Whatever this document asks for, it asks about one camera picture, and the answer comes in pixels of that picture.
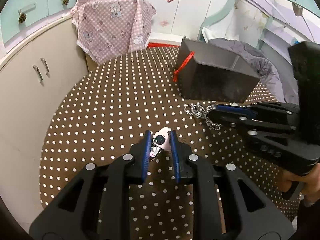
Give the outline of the person's right hand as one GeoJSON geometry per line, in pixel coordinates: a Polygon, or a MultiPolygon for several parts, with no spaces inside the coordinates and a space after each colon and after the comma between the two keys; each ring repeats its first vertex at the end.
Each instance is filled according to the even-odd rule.
{"type": "Polygon", "coordinates": [[[317,163],[311,172],[303,177],[286,170],[282,170],[281,178],[278,181],[278,189],[287,192],[294,181],[303,182],[304,186],[301,193],[304,196],[304,205],[309,207],[319,200],[319,163],[317,163]]]}

